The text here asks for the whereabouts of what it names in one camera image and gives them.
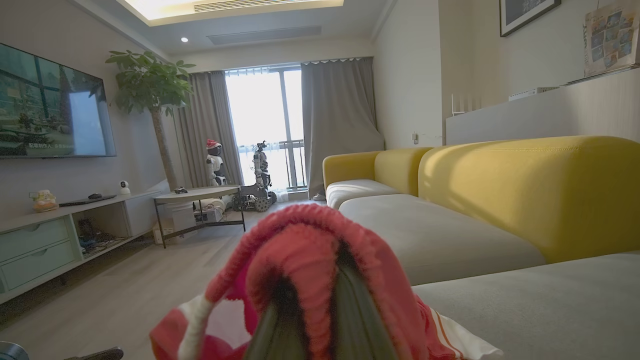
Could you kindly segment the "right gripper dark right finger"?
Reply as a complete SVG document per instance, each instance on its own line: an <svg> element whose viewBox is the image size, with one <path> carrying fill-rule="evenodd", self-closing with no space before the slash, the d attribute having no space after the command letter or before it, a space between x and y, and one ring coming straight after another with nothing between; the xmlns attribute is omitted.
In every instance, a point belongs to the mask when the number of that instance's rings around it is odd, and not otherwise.
<svg viewBox="0 0 640 360"><path fill-rule="evenodd" d="M350 266L338 269L333 298L336 360L397 360L391 336L356 269Z"/></svg>

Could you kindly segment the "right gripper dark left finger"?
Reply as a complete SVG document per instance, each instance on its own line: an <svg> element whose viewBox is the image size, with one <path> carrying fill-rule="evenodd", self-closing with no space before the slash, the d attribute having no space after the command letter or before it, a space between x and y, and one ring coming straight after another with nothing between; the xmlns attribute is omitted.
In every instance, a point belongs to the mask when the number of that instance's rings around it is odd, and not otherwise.
<svg viewBox="0 0 640 360"><path fill-rule="evenodd" d="M306 360L307 335L295 299L271 301L244 353L245 360Z"/></svg>

